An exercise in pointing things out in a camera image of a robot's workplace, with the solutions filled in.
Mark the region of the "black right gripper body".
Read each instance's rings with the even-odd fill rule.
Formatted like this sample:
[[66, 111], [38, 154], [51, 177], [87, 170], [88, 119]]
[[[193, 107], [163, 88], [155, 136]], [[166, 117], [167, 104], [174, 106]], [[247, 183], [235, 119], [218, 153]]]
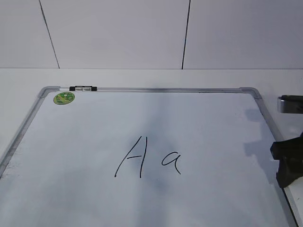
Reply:
[[272, 144], [270, 152], [274, 160], [281, 160], [283, 158], [290, 158], [295, 160], [303, 159], [303, 134], [299, 137], [276, 141]]

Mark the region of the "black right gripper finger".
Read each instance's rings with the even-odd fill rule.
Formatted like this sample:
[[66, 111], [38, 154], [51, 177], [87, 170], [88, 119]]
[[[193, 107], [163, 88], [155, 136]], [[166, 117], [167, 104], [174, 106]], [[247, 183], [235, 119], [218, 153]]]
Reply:
[[303, 160], [283, 158], [279, 160], [276, 180], [280, 188], [289, 186], [292, 182], [303, 176]]

